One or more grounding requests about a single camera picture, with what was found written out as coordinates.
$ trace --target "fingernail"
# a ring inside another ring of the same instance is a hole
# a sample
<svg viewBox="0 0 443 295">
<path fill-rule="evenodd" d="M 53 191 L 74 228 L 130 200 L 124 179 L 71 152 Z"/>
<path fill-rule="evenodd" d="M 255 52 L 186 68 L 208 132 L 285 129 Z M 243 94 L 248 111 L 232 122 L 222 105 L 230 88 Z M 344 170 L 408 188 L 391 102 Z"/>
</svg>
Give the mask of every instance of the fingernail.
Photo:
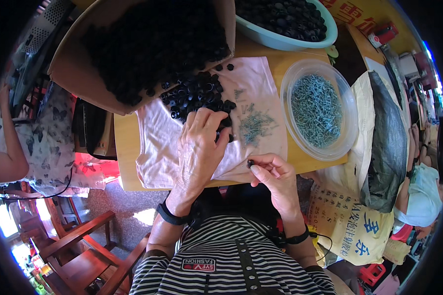
<svg viewBox="0 0 443 295">
<path fill-rule="evenodd" d="M 259 172 L 259 167 L 256 165 L 251 166 L 250 169 L 254 174 L 257 174 Z"/>
</svg>

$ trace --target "black pile of grommets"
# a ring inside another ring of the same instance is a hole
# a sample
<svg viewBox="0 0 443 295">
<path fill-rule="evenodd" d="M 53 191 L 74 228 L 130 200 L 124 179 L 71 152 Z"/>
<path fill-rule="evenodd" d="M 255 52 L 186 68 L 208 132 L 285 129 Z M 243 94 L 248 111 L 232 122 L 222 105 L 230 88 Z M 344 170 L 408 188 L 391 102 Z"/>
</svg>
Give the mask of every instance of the black pile of grommets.
<svg viewBox="0 0 443 295">
<path fill-rule="evenodd" d="M 305 0 L 235 0 L 236 15 L 279 35 L 319 42 L 326 38 L 325 20 Z"/>
<path fill-rule="evenodd" d="M 232 64 L 227 65 L 227 69 L 233 70 Z M 222 65 L 215 67 L 216 70 L 223 70 Z M 170 106 L 171 118 L 182 121 L 184 124 L 187 115 L 200 108 L 207 108 L 213 111 L 224 111 L 230 114 L 232 109 L 236 108 L 236 103 L 225 100 L 222 101 L 223 86 L 218 80 L 218 75 L 211 75 L 209 72 L 199 72 L 197 75 L 180 74 L 176 81 L 179 86 L 161 94 L 160 98 L 165 105 Z M 161 87 L 166 89 L 170 82 L 162 82 Z M 220 123 L 217 130 L 217 140 L 220 131 L 224 127 L 231 127 L 232 122 L 228 116 Z"/>
<path fill-rule="evenodd" d="M 161 81 L 203 70 L 230 54 L 212 1 L 147 0 L 130 7 L 108 27 L 90 26 L 81 42 L 106 88 L 134 106 L 155 95 Z"/>
</svg>

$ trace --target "black cable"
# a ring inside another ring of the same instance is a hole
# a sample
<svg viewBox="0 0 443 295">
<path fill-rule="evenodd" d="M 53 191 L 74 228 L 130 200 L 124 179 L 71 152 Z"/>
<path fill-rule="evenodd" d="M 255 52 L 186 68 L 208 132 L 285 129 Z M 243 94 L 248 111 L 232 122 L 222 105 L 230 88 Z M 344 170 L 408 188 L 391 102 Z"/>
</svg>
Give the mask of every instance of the black cable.
<svg viewBox="0 0 443 295">
<path fill-rule="evenodd" d="M 2 198 L 2 197 L 0 197 L 0 199 L 1 199 L 1 200 L 37 200 L 37 199 L 53 198 L 53 197 L 55 197 L 55 196 L 58 196 L 58 195 L 64 193 L 64 192 L 69 188 L 69 185 L 71 184 L 71 180 L 72 180 L 72 168 L 71 168 L 71 176 L 70 176 L 70 178 L 69 178 L 69 182 L 67 183 L 67 186 L 65 187 L 65 189 L 64 189 L 62 192 L 59 192 L 59 193 L 54 194 L 54 195 L 50 195 L 50 196 L 48 196 L 48 197 L 44 197 L 44 196 L 41 196 L 41 197 L 33 197 L 33 198 L 16 198 L 16 197 Z"/>
<path fill-rule="evenodd" d="M 332 247 L 333 247 L 333 240 L 332 240 L 329 236 L 325 236 L 325 235 L 317 234 L 317 233 L 315 233 L 315 232 L 310 232 L 310 237 L 311 237 L 311 238 L 316 238 L 317 236 L 324 236 L 325 238 L 328 238 L 328 239 L 330 240 L 330 242 L 331 242 L 330 249 L 328 249 L 328 251 L 326 251 L 325 255 L 324 255 L 322 258 L 320 258 L 319 260 L 317 260 L 317 262 L 319 262 L 320 260 L 322 260 L 323 258 L 325 258 L 325 257 L 328 255 L 328 253 L 330 253 L 330 250 L 331 250 Z"/>
</svg>

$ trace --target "cardboard box flap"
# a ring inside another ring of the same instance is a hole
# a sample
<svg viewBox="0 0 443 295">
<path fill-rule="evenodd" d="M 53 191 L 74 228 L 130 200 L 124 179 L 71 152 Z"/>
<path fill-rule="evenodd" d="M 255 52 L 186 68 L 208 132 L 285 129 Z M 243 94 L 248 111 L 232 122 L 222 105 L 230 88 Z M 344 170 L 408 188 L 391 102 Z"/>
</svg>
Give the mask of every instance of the cardboard box flap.
<svg viewBox="0 0 443 295">
<path fill-rule="evenodd" d="M 91 24 L 96 27 L 108 26 L 119 19 L 130 6 L 140 2 L 142 0 L 97 0 L 90 5 L 77 18 L 59 44 L 47 71 L 51 80 L 83 100 L 122 116 L 140 109 L 144 104 L 167 91 L 163 90 L 158 83 L 154 89 L 156 95 L 148 97 L 143 89 L 139 93 L 142 101 L 136 106 L 120 103 L 115 95 L 106 89 L 98 69 L 92 66 L 89 53 L 80 41 Z M 225 28 L 230 54 L 221 61 L 207 62 L 206 70 L 233 57 L 235 52 L 235 2 L 234 0 L 213 0 L 213 4 L 219 23 Z"/>
</svg>

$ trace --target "light blue plastic basin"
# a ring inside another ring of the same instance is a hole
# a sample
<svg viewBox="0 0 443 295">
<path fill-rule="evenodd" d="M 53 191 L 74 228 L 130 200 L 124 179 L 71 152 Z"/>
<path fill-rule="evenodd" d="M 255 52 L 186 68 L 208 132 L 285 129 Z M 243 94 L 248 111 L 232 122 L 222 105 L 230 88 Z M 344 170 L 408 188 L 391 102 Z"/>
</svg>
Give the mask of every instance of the light blue plastic basin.
<svg viewBox="0 0 443 295">
<path fill-rule="evenodd" d="M 249 21 L 236 16 L 236 28 L 243 35 L 249 39 L 263 44 L 264 46 L 271 47 L 284 51 L 302 51 L 307 48 L 325 48 L 332 45 L 338 37 L 338 28 L 336 26 L 333 16 L 328 9 L 323 6 L 318 0 L 306 0 L 307 2 L 315 4 L 316 8 L 320 11 L 321 16 L 325 19 L 326 38 L 320 42 L 307 42 L 297 39 L 292 39 L 283 35 L 279 35 L 275 32 L 271 32 L 262 27 L 258 27 Z"/>
</svg>

